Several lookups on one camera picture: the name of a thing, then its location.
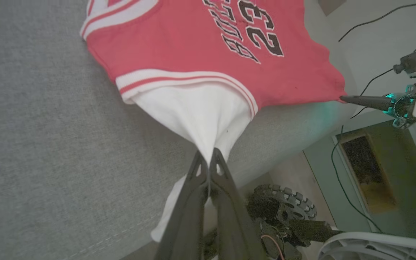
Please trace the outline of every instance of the green wall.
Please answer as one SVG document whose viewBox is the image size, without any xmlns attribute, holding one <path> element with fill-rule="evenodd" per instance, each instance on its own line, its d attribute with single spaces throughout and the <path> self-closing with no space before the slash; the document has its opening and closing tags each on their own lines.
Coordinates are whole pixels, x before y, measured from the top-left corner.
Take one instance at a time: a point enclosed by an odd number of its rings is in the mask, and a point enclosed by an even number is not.
<svg viewBox="0 0 416 260">
<path fill-rule="evenodd" d="M 347 131 L 356 130 L 386 119 L 389 117 L 383 117 L 379 112 L 370 112 L 361 115 L 358 121 L 350 122 L 345 128 Z M 397 130 L 391 124 L 392 121 L 388 121 L 365 128 L 372 137 L 377 158 L 388 175 L 398 202 L 398 208 L 394 211 L 373 214 L 372 218 L 385 233 L 416 238 L 416 148 L 407 130 Z M 330 160 L 333 146 L 330 135 L 314 143 L 304 152 L 338 228 L 345 231 L 370 232 L 368 221 L 349 205 L 338 184 Z M 334 161 L 351 202 L 362 210 L 356 189 L 337 152 L 334 153 Z"/>
</svg>

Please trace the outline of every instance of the gray fabric surface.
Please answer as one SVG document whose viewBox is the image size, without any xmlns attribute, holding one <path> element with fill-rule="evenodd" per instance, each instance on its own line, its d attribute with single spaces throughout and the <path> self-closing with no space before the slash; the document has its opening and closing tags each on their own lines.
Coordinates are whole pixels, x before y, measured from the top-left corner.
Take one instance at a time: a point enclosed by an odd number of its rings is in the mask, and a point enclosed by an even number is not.
<svg viewBox="0 0 416 260">
<path fill-rule="evenodd" d="M 79 37 L 85 13 L 86 0 L 0 0 L 0 259 L 124 257 L 150 240 L 195 153 L 139 107 L 123 104 Z M 351 92 L 354 81 L 324 18 L 313 2 L 307 6 L 311 36 L 329 42 Z M 231 152 L 237 184 L 354 110 L 341 107 L 263 109 Z"/>
</svg>

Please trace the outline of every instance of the rectangular opening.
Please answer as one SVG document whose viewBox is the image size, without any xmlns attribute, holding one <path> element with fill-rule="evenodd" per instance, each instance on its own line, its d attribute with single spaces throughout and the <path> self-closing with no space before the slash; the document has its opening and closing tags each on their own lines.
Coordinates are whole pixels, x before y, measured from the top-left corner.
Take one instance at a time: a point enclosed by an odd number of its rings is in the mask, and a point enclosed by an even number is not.
<svg viewBox="0 0 416 260">
<path fill-rule="evenodd" d="M 396 209 L 393 191 L 386 173 L 377 160 L 370 135 L 363 130 L 357 130 L 345 133 L 339 138 L 340 148 L 367 209 L 372 213 Z"/>
</svg>

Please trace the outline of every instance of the orange wire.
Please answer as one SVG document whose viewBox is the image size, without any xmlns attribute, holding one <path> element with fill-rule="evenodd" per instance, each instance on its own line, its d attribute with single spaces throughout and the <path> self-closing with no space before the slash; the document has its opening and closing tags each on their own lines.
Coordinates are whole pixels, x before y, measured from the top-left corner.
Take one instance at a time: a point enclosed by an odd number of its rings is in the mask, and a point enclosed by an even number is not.
<svg viewBox="0 0 416 260">
<path fill-rule="evenodd" d="M 285 260 L 285 258 L 282 255 L 282 250 L 280 250 L 279 244 L 277 244 L 277 241 L 273 237 L 271 237 L 270 235 L 262 235 L 261 236 L 261 239 L 263 239 L 264 237 L 267 237 L 267 238 L 271 239 L 274 242 L 274 244 L 276 245 L 277 249 L 279 250 L 280 258 L 282 260 Z"/>
</svg>

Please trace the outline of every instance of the floor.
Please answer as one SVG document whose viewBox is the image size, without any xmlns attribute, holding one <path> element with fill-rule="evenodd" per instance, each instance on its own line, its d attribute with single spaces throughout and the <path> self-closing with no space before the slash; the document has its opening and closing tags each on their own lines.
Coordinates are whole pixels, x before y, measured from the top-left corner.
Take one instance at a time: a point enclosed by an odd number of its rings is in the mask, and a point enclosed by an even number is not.
<svg viewBox="0 0 416 260">
<path fill-rule="evenodd" d="M 292 158 L 288 158 L 268 173 L 260 176 L 251 183 L 239 189 L 244 198 L 248 193 L 253 192 L 254 188 L 260 184 L 273 183 L 282 187 L 289 187 L 293 191 L 298 191 L 309 198 L 317 207 L 317 220 L 327 221 L 335 226 L 332 214 L 328 209 L 324 196 L 320 191 L 319 185 L 314 178 L 311 167 L 307 163 L 303 152 L 298 153 Z M 205 214 L 205 230 L 210 230 L 216 226 L 215 211 L 207 209 Z M 312 242 L 310 247 L 299 249 L 303 254 L 303 260 L 315 260 L 322 243 Z M 157 250 L 158 244 L 151 242 L 121 260 L 151 260 Z"/>
</svg>

